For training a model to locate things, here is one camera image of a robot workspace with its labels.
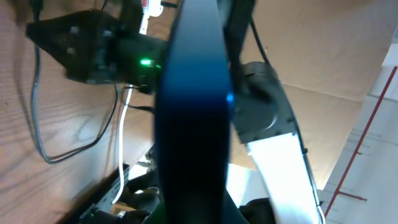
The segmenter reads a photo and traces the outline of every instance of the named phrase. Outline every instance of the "white wall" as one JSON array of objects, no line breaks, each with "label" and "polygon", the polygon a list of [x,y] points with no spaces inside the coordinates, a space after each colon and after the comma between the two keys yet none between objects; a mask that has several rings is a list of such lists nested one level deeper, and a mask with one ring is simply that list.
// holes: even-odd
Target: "white wall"
[{"label": "white wall", "polygon": [[[325,201],[324,211],[376,101],[376,97],[367,96],[343,153],[324,191],[320,192],[321,200]],[[362,154],[356,156],[341,191],[368,201],[337,196],[326,218],[327,223],[398,223],[398,102],[382,102],[359,151]]]}]

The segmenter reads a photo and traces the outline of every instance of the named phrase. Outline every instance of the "green led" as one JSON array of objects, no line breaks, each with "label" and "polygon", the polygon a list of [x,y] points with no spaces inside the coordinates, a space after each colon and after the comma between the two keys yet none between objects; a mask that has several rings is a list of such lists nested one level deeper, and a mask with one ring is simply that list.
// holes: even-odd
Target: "green led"
[{"label": "green led", "polygon": [[141,65],[149,66],[152,64],[152,60],[149,59],[142,59],[141,60]]}]

